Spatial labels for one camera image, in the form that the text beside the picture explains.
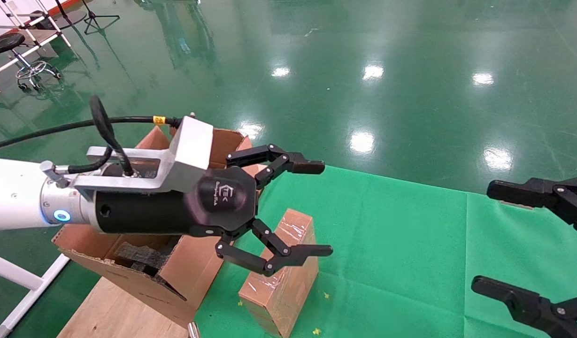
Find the black stool seat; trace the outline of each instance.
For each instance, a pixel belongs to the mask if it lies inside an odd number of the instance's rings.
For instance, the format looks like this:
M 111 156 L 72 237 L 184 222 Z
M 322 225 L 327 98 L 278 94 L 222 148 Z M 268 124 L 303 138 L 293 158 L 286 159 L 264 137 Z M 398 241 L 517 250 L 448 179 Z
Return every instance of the black stool seat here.
M 25 35 L 21 33 L 9 33 L 0 36 L 0 53 L 11 51 L 25 41 Z

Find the small cardboard box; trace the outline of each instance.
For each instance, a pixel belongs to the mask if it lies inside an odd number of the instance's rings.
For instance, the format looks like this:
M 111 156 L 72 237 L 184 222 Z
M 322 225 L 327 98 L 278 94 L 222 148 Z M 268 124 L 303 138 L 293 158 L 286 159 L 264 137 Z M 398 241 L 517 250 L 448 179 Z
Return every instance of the small cardboard box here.
M 168 147 L 168 137 L 155 127 L 136 148 Z M 209 167 L 224 168 L 230 152 L 246 148 L 251 148 L 248 137 L 236 131 L 214 129 Z M 258 167 L 246 167 L 245 171 L 254 176 Z M 159 250 L 171 239 L 172 236 L 160 235 L 102 234 L 90 225 L 69 224 L 61 228 L 53 243 L 70 259 L 106 277 L 178 325 L 187 327 L 222 265 L 222 259 L 215 253 L 218 237 L 182 236 L 153 277 L 130 269 L 126 261 L 115 257 L 117 248 L 125 242 Z
M 275 231 L 288 246 L 315 244 L 311 216 L 288 209 Z M 270 259 L 265 249 L 261 257 Z M 288 338 L 318 275 L 318 257 L 303 267 L 286 267 L 271 277 L 250 272 L 238 295 L 257 323 L 275 337 Z

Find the tripod stand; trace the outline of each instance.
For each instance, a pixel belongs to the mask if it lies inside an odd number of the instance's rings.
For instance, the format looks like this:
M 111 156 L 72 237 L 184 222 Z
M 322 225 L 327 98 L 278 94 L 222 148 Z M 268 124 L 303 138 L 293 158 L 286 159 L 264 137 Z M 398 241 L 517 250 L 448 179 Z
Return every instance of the tripod stand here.
M 119 15 L 96 15 L 93 11 L 90 10 L 90 8 L 88 7 L 88 4 L 86 3 L 86 0 L 82 0 L 82 2 L 84 3 L 84 7 L 86 7 L 87 11 L 88 11 L 88 17 L 86 19 L 84 19 L 84 22 L 87 23 L 86 26 L 86 30 L 84 30 L 84 34 L 88 34 L 88 30 L 90 29 L 90 27 L 94 27 L 96 30 L 103 30 L 107 27 L 109 27 L 110 25 L 113 25 L 117 20 L 120 19 Z M 97 17 L 116 17 L 117 19 L 113 20 L 110 24 L 104 26 L 101 28 L 101 26 L 99 26 L 99 22 L 97 22 Z

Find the open cardboard box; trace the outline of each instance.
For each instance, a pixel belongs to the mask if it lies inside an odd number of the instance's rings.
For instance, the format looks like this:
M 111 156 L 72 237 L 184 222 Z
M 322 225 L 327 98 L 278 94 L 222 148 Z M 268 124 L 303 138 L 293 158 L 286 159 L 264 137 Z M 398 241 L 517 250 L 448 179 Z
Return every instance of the open cardboard box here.
M 168 147 L 169 139 L 159 127 L 153 128 L 136 146 Z M 237 131 L 214 129 L 209 167 L 224 168 L 229 153 L 251 147 L 250 139 Z M 252 176 L 259 169 L 257 165 L 245 167 Z M 155 276 L 130 269 L 127 261 L 115 257 L 117 248 L 125 242 L 159 250 L 171 239 L 172 236 L 160 235 L 102 234 L 90 225 L 67 224 L 55 235 L 53 243 L 70 259 L 106 277 L 178 325 L 187 327 L 222 265 L 222 259 L 215 253 L 219 237 L 182 236 Z

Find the yellow cable label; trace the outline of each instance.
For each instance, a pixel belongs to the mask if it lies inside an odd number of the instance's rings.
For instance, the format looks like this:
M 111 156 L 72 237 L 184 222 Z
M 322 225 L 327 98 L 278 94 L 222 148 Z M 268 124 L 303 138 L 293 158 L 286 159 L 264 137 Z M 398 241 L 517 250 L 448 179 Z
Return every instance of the yellow cable label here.
M 153 123 L 157 124 L 157 126 L 162 126 L 165 124 L 165 117 L 164 116 L 153 116 Z

